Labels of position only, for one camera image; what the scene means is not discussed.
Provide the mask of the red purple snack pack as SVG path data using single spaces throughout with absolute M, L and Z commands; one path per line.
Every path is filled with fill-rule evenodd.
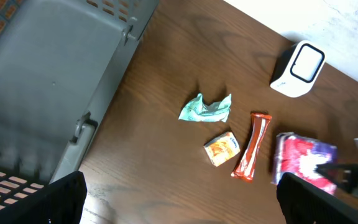
M 280 133 L 276 136 L 272 183 L 277 185 L 282 175 L 289 172 L 333 195 L 336 185 L 316 169 L 321 164 L 335 163 L 336 159 L 336 146 L 293 132 Z

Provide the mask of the small orange tissue pack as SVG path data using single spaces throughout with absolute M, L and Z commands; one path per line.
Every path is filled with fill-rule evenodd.
M 238 141 L 231 131 L 212 139 L 204 145 L 204 149 L 215 167 L 230 160 L 241 151 Z

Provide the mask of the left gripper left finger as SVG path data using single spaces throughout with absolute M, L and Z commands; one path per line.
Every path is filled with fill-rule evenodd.
M 0 223 L 79 223 L 86 194 L 80 171 L 51 184 L 0 176 Z

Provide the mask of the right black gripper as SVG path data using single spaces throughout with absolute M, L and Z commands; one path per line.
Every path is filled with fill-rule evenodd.
M 340 182 L 341 188 L 345 192 L 358 198 L 358 165 L 319 164 L 315 171 L 331 182 Z

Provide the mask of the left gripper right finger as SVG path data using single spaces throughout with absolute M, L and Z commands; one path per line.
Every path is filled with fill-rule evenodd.
M 277 200 L 287 223 L 358 224 L 358 210 L 292 173 L 282 175 Z

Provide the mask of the orange red bar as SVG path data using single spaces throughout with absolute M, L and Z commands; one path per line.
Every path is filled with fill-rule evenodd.
M 231 177 L 252 182 L 254 179 L 255 163 L 264 135 L 272 116 L 262 113 L 252 113 L 252 135 L 238 165 L 231 172 Z

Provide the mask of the mint green packet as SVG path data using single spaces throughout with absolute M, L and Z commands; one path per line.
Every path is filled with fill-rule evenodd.
M 178 119 L 194 122 L 225 123 L 231 112 L 232 95 L 229 94 L 222 101 L 210 105 L 203 103 L 203 94 L 198 93 L 196 98 L 190 100 L 181 110 Z

